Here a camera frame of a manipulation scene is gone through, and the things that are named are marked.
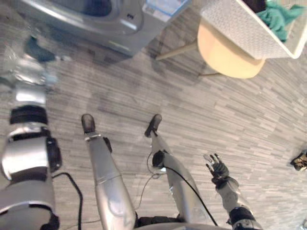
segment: silver washing machine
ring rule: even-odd
[[[11,0],[22,14],[133,56],[191,0]]]

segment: silver robot leg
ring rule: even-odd
[[[179,218],[187,223],[204,222],[207,214],[199,198],[189,185],[173,171],[181,174],[198,195],[200,194],[189,171],[172,155],[168,145],[158,134],[157,128],[161,120],[161,115],[155,115],[145,132],[145,136],[152,138],[153,167],[166,168],[169,188],[176,202]]]
[[[95,132],[91,115],[83,115],[82,123],[93,166],[96,200],[103,229],[131,230],[136,214],[121,173],[111,156],[110,142]]]

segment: wood-look floor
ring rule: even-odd
[[[16,13],[0,6],[3,63],[5,46],[22,41],[29,32]],[[204,153],[222,156],[265,230],[296,230],[307,217],[307,176],[289,162],[307,147],[307,56],[267,60],[260,74],[249,80],[199,80],[199,73],[211,70],[196,51],[162,62],[153,59],[192,42],[198,21],[196,10],[187,9],[133,58],[39,25],[47,36],[41,36],[40,43],[73,59],[49,65],[60,84],[48,98],[47,111],[53,137],[61,147],[61,171],[72,174],[84,195],[83,221],[98,219],[98,212],[81,115],[91,113],[97,130],[110,139],[113,157],[137,206],[150,177],[146,168],[150,140],[143,133],[152,116],[161,113],[160,134],[190,170],[220,226],[230,228],[202,159]],[[1,93],[1,147],[8,129],[8,101],[9,96]],[[78,196],[67,178],[55,180],[54,187],[64,230],[77,221]],[[166,177],[149,182],[137,212],[139,216],[177,215]],[[83,229],[102,227],[96,222],[84,224]]]

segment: laundry basket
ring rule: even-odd
[[[307,0],[278,2],[307,6]],[[307,8],[285,28],[288,38],[282,43],[242,0],[203,0],[202,6],[201,16],[255,59],[298,58],[307,41]]]

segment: green cloth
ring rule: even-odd
[[[303,11],[303,6],[294,5],[288,10],[275,1],[267,1],[266,10],[257,13],[257,15],[282,42],[285,42],[287,32],[284,27],[301,15]]]

